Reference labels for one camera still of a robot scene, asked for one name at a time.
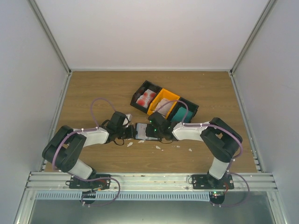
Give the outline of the black leather card holder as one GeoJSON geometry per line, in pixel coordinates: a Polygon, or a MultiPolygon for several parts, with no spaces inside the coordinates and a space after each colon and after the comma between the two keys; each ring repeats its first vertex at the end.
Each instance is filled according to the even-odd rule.
{"type": "Polygon", "coordinates": [[[152,124],[146,123],[136,123],[135,125],[136,135],[134,139],[136,140],[151,140],[151,141],[160,141],[157,134],[156,128],[152,124]]]}

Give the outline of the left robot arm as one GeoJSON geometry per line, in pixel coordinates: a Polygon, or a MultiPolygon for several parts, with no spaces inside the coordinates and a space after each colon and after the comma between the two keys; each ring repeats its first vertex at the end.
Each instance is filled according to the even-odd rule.
{"type": "Polygon", "coordinates": [[[133,138],[135,134],[134,127],[130,125],[131,119],[131,114],[114,112],[111,119],[95,128],[72,129],[62,126],[44,148],[42,157],[54,169],[77,177],[85,188],[90,189],[96,184],[96,176],[94,169],[79,159],[82,149],[116,143],[117,139],[133,138]]]}

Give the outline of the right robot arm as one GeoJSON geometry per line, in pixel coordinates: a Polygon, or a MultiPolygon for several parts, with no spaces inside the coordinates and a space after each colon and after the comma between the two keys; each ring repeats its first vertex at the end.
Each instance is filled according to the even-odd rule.
{"type": "Polygon", "coordinates": [[[214,156],[207,173],[207,184],[212,189],[217,189],[223,184],[223,177],[232,162],[243,153],[242,137],[220,118],[213,118],[210,122],[204,123],[170,122],[155,112],[148,117],[148,120],[159,138],[205,143],[214,156]]]}

